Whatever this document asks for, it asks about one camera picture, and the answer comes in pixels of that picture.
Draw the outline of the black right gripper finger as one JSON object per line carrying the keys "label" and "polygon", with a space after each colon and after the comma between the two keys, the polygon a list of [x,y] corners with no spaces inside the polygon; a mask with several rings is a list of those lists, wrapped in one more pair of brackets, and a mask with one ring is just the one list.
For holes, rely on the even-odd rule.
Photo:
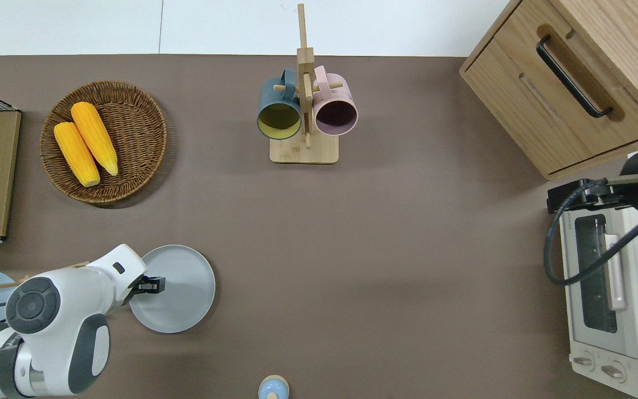
{"label": "black right gripper finger", "polygon": [[574,192],[574,185],[559,185],[547,190],[547,212],[556,214],[563,202]]}

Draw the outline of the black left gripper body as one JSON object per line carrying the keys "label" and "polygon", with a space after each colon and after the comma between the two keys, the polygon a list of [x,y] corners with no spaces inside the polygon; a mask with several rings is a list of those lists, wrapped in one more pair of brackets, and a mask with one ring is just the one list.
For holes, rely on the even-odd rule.
{"label": "black left gripper body", "polygon": [[144,275],[140,275],[139,278],[131,283],[131,285],[129,286],[129,293],[126,294],[126,297],[122,301],[122,306],[127,305],[127,303],[129,303],[129,301],[131,301],[132,298],[135,297],[135,295],[145,293],[145,289],[141,287],[142,285],[144,285],[144,283]]}

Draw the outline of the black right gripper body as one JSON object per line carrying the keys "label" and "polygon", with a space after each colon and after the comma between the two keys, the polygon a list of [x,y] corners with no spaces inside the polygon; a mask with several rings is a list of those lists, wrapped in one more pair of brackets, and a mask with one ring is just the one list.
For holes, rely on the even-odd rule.
{"label": "black right gripper body", "polygon": [[598,185],[583,191],[570,203],[570,209],[597,211],[600,209],[624,209],[630,204],[610,185]]}

